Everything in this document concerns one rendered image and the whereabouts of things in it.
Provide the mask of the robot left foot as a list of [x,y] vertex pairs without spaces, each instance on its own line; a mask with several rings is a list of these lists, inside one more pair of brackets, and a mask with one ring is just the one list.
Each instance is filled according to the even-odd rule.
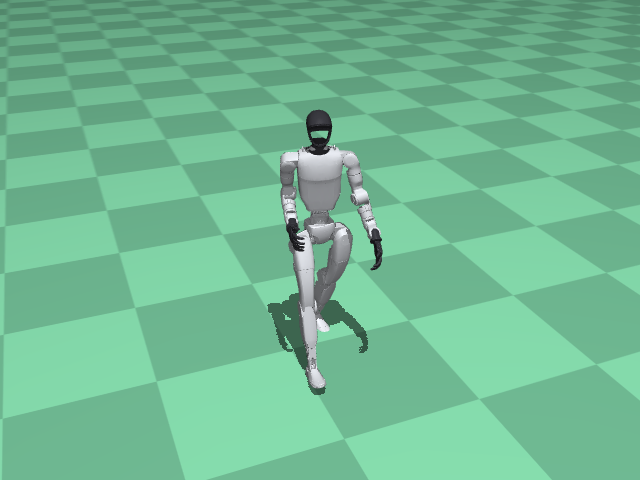
[[[318,312],[319,313],[319,312]],[[317,329],[319,331],[322,332],[327,332],[330,330],[329,325],[326,323],[326,321],[323,319],[321,314],[317,314],[316,313],[316,323],[317,323]]]

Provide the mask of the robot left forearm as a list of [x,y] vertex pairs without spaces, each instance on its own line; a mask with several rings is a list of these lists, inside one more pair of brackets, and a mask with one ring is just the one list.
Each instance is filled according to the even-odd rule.
[[[367,195],[368,195],[368,193],[367,193]],[[364,226],[365,230],[367,231],[367,236],[371,240],[372,239],[372,233],[371,233],[372,229],[374,229],[374,228],[378,229],[380,235],[381,235],[381,231],[377,227],[375,218],[373,216],[372,207],[371,207],[371,204],[370,204],[369,196],[368,196],[368,202],[364,203],[364,204],[365,205],[360,206],[359,209],[357,209],[357,211],[360,214],[363,226]]]

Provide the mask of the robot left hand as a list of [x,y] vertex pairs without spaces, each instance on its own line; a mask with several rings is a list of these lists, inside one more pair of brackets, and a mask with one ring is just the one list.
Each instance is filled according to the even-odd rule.
[[371,268],[370,270],[376,270],[382,262],[382,246],[381,246],[381,241],[382,238],[380,237],[379,234],[379,230],[374,228],[371,231],[372,233],[372,239],[370,240],[370,243],[374,245],[374,253],[375,253],[375,257],[376,257],[376,264],[373,265],[373,268]]

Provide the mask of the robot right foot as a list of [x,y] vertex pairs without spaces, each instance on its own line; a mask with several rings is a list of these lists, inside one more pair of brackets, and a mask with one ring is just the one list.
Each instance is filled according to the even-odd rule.
[[324,377],[322,376],[322,374],[320,373],[318,368],[314,369],[314,365],[311,365],[311,371],[308,368],[308,365],[306,367],[306,376],[308,378],[309,384],[313,387],[313,388],[322,388],[326,386],[326,381],[324,379]]

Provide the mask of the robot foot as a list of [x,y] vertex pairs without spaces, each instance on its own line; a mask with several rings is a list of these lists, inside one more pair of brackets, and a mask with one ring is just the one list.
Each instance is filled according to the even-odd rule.
[[[319,313],[319,312],[318,312]],[[316,323],[317,323],[317,329],[319,331],[322,332],[327,332],[330,330],[329,325],[326,323],[326,321],[323,319],[321,314],[317,314],[316,313]]]
[[308,378],[309,384],[313,387],[313,388],[322,388],[326,386],[326,381],[324,379],[324,377],[322,376],[322,374],[320,373],[318,368],[314,369],[314,365],[311,365],[311,371],[308,368],[308,365],[306,367],[306,376]]

